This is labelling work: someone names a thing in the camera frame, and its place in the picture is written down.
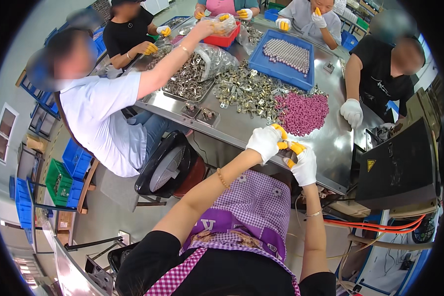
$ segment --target gold bracelet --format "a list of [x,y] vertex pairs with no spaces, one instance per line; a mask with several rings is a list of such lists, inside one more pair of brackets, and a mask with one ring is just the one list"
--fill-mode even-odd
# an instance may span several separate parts
[[227,183],[225,183],[222,174],[221,174],[221,169],[217,168],[217,174],[219,175],[219,179],[222,182],[222,185],[225,186],[225,188],[230,189],[230,186],[227,185]]
[[314,216],[319,215],[320,213],[322,213],[322,210],[320,210],[320,211],[318,211],[317,213],[314,213],[314,214],[312,214],[312,215],[304,215],[304,216],[305,216],[305,217],[314,217]]

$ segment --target warning label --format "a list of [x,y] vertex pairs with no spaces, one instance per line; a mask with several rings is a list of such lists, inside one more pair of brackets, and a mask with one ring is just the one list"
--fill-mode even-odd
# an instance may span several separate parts
[[374,159],[367,160],[367,172],[369,172],[372,169],[372,167],[375,163],[376,163],[376,160],[374,160]]

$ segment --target checkered apron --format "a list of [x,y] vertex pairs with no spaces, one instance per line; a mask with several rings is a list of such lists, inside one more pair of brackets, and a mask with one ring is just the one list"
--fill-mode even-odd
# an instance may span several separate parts
[[[188,249],[197,250],[163,275],[145,295],[171,295],[207,249],[220,249],[253,252],[274,260],[291,275],[295,295],[299,296],[296,276],[283,263],[290,202],[289,188],[283,182],[252,170],[245,171],[201,216],[180,254]],[[210,233],[210,238],[195,239],[202,232]],[[258,247],[243,245],[239,232],[254,238]]]

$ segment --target metal workbench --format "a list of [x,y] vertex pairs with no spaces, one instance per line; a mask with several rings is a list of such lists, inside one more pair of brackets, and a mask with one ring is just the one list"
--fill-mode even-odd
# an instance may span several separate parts
[[[193,25],[195,22],[194,17],[189,18],[175,27],[172,30],[172,35],[175,37],[178,34],[178,28]],[[275,29],[256,23],[253,26],[262,32]],[[249,57],[237,42],[232,45],[229,52],[239,61]],[[354,135],[350,125],[339,112],[346,100],[345,82],[339,57],[332,51],[314,44],[314,58],[315,83],[329,95],[329,114],[320,130],[316,129],[305,137],[296,137],[290,134],[288,139],[312,147],[317,156],[317,182],[334,192],[344,194],[349,186],[354,142],[360,147],[365,147],[365,128],[377,127],[383,121],[366,106],[362,106],[364,121]],[[143,56],[133,62],[124,75],[133,71],[145,70],[150,61],[149,56]],[[331,62],[334,65],[335,69],[332,74],[323,69],[326,62]],[[202,108],[209,108],[220,113],[220,122],[214,128],[183,116],[181,110],[185,102],[172,98],[164,92],[152,92],[137,100],[135,105],[242,149],[245,149],[253,129],[266,127],[266,119],[260,116],[250,119],[248,114],[237,113],[236,106],[229,106],[227,109],[220,108],[219,100],[212,92],[208,92],[206,98],[199,105]],[[270,161],[287,169],[282,157],[278,155],[272,157]]]

